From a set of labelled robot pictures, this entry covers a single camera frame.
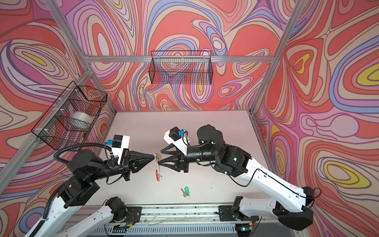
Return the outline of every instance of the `corrugated black cable conduit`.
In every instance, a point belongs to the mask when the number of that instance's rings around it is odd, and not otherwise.
[[[86,147],[86,146],[95,146],[95,147],[101,147],[101,148],[104,148],[106,150],[109,151],[110,153],[110,156],[111,156],[111,162],[110,164],[108,163],[108,166],[110,168],[112,168],[114,166],[114,155],[112,153],[112,148],[110,148],[109,146],[105,146],[104,144],[100,144],[100,143],[82,143],[82,144],[75,144],[75,145],[72,145],[72,146],[67,146],[59,151],[57,151],[55,154],[54,154],[54,160],[58,161],[58,162],[61,162],[63,164],[67,164],[69,161],[68,160],[65,160],[63,158],[60,158],[59,155],[61,155],[62,153],[66,152],[66,151],[69,151],[69,150],[72,150],[72,149],[75,149],[75,148],[80,148],[80,147]]]
[[[49,215],[51,203],[53,202],[56,194],[58,193],[59,189],[63,185],[64,185],[64,183],[61,184],[61,185],[59,185],[59,187],[55,189],[55,191],[50,195],[49,199],[47,200],[47,203],[46,203],[46,206],[45,206],[45,210],[44,210],[44,214],[42,215],[43,219],[47,219],[47,216]],[[42,225],[44,223],[45,223],[45,220],[39,221],[39,223],[37,224],[36,228],[33,230],[33,232],[30,234],[29,237],[34,237],[36,235],[36,233],[41,229],[41,227],[42,227]]]

